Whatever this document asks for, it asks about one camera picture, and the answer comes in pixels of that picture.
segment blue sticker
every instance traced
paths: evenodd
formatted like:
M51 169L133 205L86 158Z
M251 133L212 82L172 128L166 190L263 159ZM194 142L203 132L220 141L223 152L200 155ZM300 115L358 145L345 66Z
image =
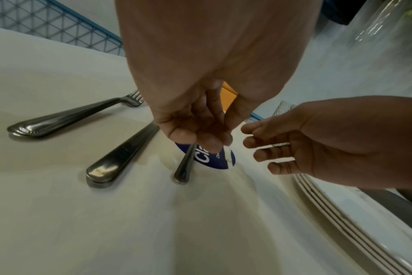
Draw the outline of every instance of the blue sticker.
M176 145L184 153L188 151L189 145L177 143ZM236 164L235 155L229 147L224 147L217 154L211 154L200 145L197 145L196 152L194 153L194 160L207 167L221 170L232 168Z

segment silverware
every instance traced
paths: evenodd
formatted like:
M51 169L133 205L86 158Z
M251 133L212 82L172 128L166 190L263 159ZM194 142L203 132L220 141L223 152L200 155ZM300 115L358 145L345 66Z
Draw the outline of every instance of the silverware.
M32 138L42 137L117 103L124 103L129 107L138 107L143 102L143 97L139 91L136 90L124 97L111 98L67 111L22 121L9 126L7 131L16 136Z
M131 159L156 134L159 127L150 122L141 131L120 144L103 158L87 168L87 183L94 188L108 188Z
M179 164L176 172L174 172L173 178L180 184L187 184L189 181L189 175L191 174L192 164L194 162L194 153L197 148L197 143L191 144Z

